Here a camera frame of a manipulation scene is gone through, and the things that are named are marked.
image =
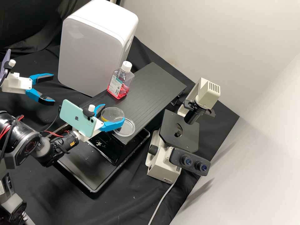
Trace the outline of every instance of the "flask label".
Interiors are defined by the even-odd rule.
[[[118,96],[120,89],[122,87],[122,82],[120,80],[117,79],[117,77],[115,75],[112,76],[112,79],[110,81],[109,84],[109,88],[108,90],[115,94],[116,96]]]

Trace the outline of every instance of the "white plastic cap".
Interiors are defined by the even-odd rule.
[[[125,72],[130,72],[131,71],[131,67],[132,67],[131,62],[124,61],[123,64],[122,64],[122,66],[121,66],[121,69],[124,70]]]
[[[88,110],[89,110],[90,112],[93,112],[93,111],[95,110],[95,106],[94,106],[94,105],[89,105],[89,106],[88,106]]]
[[[11,59],[11,60],[8,62],[8,64],[9,64],[9,66],[14,67],[15,64],[16,64],[16,61],[13,60],[13,59]]]

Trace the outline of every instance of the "microscope focus knob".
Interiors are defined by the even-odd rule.
[[[151,155],[156,155],[158,151],[158,147],[156,145],[150,145],[148,153],[150,153]]]

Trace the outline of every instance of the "black wire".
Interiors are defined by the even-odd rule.
[[[44,129],[44,131],[45,131],[45,130],[48,130],[48,129],[55,123],[55,121],[56,121],[56,119],[57,119],[57,117],[58,117],[58,115],[59,115],[59,113],[60,113],[61,108],[62,108],[62,106],[59,106],[59,107],[58,107],[58,111],[57,111],[57,114],[56,114],[56,116],[55,116],[55,119],[53,120],[53,122],[52,122],[46,129]]]
[[[3,159],[3,157],[4,157],[4,152],[5,152],[7,143],[8,143],[8,141],[9,141],[9,138],[10,138],[10,136],[11,136],[11,134],[12,134],[12,131],[13,131],[13,128],[15,127],[15,125],[16,125],[16,121],[14,120],[14,121],[12,122],[11,126],[10,126],[10,129],[9,129],[9,131],[8,131],[8,134],[6,135],[4,144],[3,144],[3,146],[2,146],[2,151],[1,151],[1,155],[0,155],[0,163],[1,163],[1,160]]]

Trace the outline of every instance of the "petri dish lid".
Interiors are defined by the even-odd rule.
[[[135,132],[134,122],[125,117],[125,121],[122,127],[115,129],[114,132],[121,137],[128,137]]]
[[[117,107],[107,107],[101,112],[101,120],[104,122],[117,122],[122,120],[124,117],[123,110]]]

